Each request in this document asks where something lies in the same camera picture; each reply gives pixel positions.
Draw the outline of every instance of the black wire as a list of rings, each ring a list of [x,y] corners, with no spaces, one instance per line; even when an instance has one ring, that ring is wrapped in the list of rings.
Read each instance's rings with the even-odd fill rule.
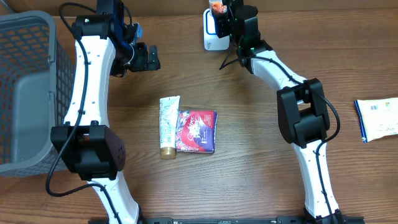
[[[229,13],[231,14],[232,21],[234,22],[234,15],[233,15],[233,13],[232,13],[231,8],[229,7],[229,5],[227,5],[227,8],[228,8]],[[234,37],[233,37],[233,39],[232,39],[231,47],[229,48],[228,54],[226,55],[226,57],[225,57],[225,59],[224,59],[224,62],[221,64],[221,67],[220,67],[220,68],[222,68],[222,67],[224,66],[225,62],[229,59],[229,56],[231,56],[231,52],[232,52],[232,49],[234,48],[235,39],[236,39],[236,34],[234,33],[233,35],[234,35]]]
[[[229,56],[231,55],[232,49],[234,48],[235,38],[236,38],[236,35],[234,35],[234,37],[233,37],[231,47],[229,48],[228,54],[226,55],[224,62],[221,64],[220,69],[222,67],[224,67],[225,62],[229,59]]]
[[[271,58],[257,57],[257,56],[250,56],[250,57],[243,57],[243,58],[241,58],[241,57],[239,57],[239,55],[238,55],[238,58],[237,58],[237,59],[232,60],[232,61],[226,63],[224,66],[221,66],[221,67],[220,67],[220,70],[223,69],[223,68],[225,68],[225,67],[227,67],[228,65],[231,65],[232,63],[235,63],[235,62],[239,61],[239,60],[251,60],[251,59],[261,59],[261,60],[265,60],[265,61],[267,61],[267,62],[273,63],[274,65],[278,66],[278,67],[282,70],[282,72],[289,78],[290,81],[292,81],[292,82],[294,82],[294,83],[296,83],[296,84],[298,84],[298,85],[303,84],[303,83],[297,81],[296,79],[294,79],[293,76],[291,76],[281,64],[279,64],[278,62],[276,62],[275,60],[273,60],[273,59],[271,59]],[[323,183],[322,170],[321,170],[321,165],[320,165],[320,162],[319,162],[319,150],[320,150],[320,148],[324,145],[324,143],[326,143],[326,142],[331,141],[332,139],[334,139],[334,138],[338,135],[338,133],[340,132],[340,126],[341,126],[341,124],[340,124],[340,117],[338,116],[337,110],[336,110],[335,107],[332,105],[332,103],[330,103],[330,101],[328,101],[324,96],[319,95],[317,92],[312,91],[311,89],[309,89],[309,90],[311,91],[311,93],[313,93],[313,94],[315,94],[317,97],[321,98],[321,100],[324,101],[324,102],[329,106],[329,108],[331,109],[331,111],[332,111],[333,114],[335,115],[336,122],[337,122],[337,127],[336,127],[335,133],[333,133],[333,135],[330,136],[329,138],[327,138],[326,140],[322,141],[322,142],[318,145],[317,150],[314,151],[314,153],[315,153],[316,156],[317,156],[317,167],[318,167],[319,179],[320,179],[320,183],[321,183],[321,187],[322,187],[322,194],[325,196],[325,202],[326,202],[326,205],[327,205],[328,210],[329,210],[331,222],[334,223],[335,221],[334,221],[334,218],[333,218],[333,213],[332,213],[332,211],[331,211],[329,199],[328,199],[328,196],[327,196],[327,192],[326,192],[326,190],[325,190],[325,184]]]
[[[129,14],[130,26],[132,26],[132,17],[131,17],[130,10],[129,10],[129,8],[126,5],[124,5],[124,9],[126,10],[127,14]]]
[[[58,12],[59,12],[59,14],[60,14],[60,18],[61,18],[62,22],[66,25],[66,27],[68,28],[68,30],[69,30],[72,34],[73,34],[72,28],[70,27],[70,25],[68,24],[68,22],[65,20],[65,18],[64,18],[64,16],[63,16],[62,9],[63,9],[65,6],[78,6],[78,7],[82,7],[83,9],[87,9],[87,10],[90,10],[91,12],[94,12],[94,13],[95,13],[95,10],[94,10],[94,9],[92,9],[92,8],[90,8],[90,7],[87,7],[87,6],[84,6],[84,5],[82,5],[82,4],[73,3],[73,2],[66,2],[66,3],[63,3],[63,4],[59,7]],[[51,167],[49,173],[47,174],[47,180],[46,180],[46,182],[45,182],[45,189],[46,189],[47,193],[48,193],[49,195],[53,196],[53,197],[63,197],[63,196],[70,195],[70,194],[73,194],[73,193],[75,193],[75,192],[78,192],[79,190],[86,189],[86,188],[88,188],[88,187],[99,187],[99,188],[101,189],[101,191],[104,192],[106,198],[108,199],[109,206],[111,207],[111,210],[112,210],[112,212],[114,213],[114,217],[118,220],[118,223],[121,224],[122,222],[121,222],[121,220],[120,220],[120,217],[119,217],[118,213],[116,212],[116,209],[115,209],[114,206],[113,206],[111,197],[109,196],[109,194],[108,194],[106,188],[105,188],[103,185],[101,185],[101,184],[86,184],[86,185],[83,185],[83,186],[81,186],[81,187],[77,187],[77,188],[75,188],[75,189],[69,190],[69,191],[64,192],[64,193],[55,193],[55,192],[52,192],[51,189],[50,189],[50,181],[51,181],[52,175],[53,175],[53,173],[54,173],[54,170],[55,170],[55,168],[56,168],[56,166],[57,166],[59,160],[61,159],[62,154],[65,152],[65,149],[69,146],[70,142],[71,142],[72,139],[75,137],[75,133],[76,133],[77,127],[78,127],[79,124],[80,124],[81,117],[82,117],[82,115],[83,115],[84,105],[85,105],[86,92],[87,92],[87,83],[88,83],[88,65],[89,65],[89,62],[88,62],[86,50],[85,50],[85,48],[84,48],[84,46],[83,46],[81,40],[76,39],[76,41],[78,42],[78,44],[79,44],[79,46],[80,46],[80,48],[81,48],[81,51],[83,52],[84,59],[85,59],[85,80],[84,80],[84,84],[83,84],[83,92],[82,92],[82,94],[81,94],[80,108],[79,108],[79,110],[78,110],[78,117],[77,117],[77,119],[76,119],[75,126],[73,127],[73,129],[72,129],[72,131],[71,131],[71,133],[70,133],[70,135],[69,135],[67,141],[66,141],[65,144],[62,146],[62,148],[61,148],[61,150],[60,150],[60,152],[59,152],[57,158],[55,159],[54,163],[52,164],[52,167]]]
[[[239,41],[238,41],[238,59],[241,57],[241,55],[242,55],[242,52],[241,52],[241,43],[242,43],[242,40],[244,39],[244,36],[242,35],[240,38],[239,38]]]

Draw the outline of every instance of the gray plastic basket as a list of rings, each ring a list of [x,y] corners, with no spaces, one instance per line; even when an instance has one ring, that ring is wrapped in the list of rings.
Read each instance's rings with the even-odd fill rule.
[[[0,175],[48,172],[58,154],[50,130],[63,124],[74,78],[49,14],[0,17]]]

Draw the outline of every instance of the tube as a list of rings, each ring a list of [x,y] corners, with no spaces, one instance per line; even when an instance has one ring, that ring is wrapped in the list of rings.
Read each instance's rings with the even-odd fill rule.
[[[159,134],[160,157],[162,159],[175,159],[175,128],[177,127],[178,107],[180,96],[171,96],[160,99]]]

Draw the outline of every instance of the small white device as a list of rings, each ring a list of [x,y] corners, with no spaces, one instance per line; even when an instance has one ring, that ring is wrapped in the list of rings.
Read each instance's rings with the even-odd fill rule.
[[[203,36],[206,50],[226,50],[229,47],[229,36],[218,38],[214,18],[210,9],[203,13]]]

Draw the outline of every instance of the basket mesh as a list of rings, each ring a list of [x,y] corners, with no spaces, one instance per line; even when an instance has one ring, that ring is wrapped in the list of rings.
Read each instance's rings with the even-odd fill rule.
[[[75,68],[58,41],[55,42],[56,60],[49,62],[50,28],[45,19],[40,18],[40,14],[33,15],[30,20],[10,21],[7,26],[0,28],[0,165],[13,162],[12,97],[19,79],[38,72],[51,71],[53,73],[50,75],[56,75],[56,88],[53,90],[56,99],[55,124],[58,126],[63,124],[72,98]],[[0,174],[27,176],[47,172],[56,155],[57,152],[51,149],[32,167]],[[59,169],[65,169],[62,161],[57,167]]]

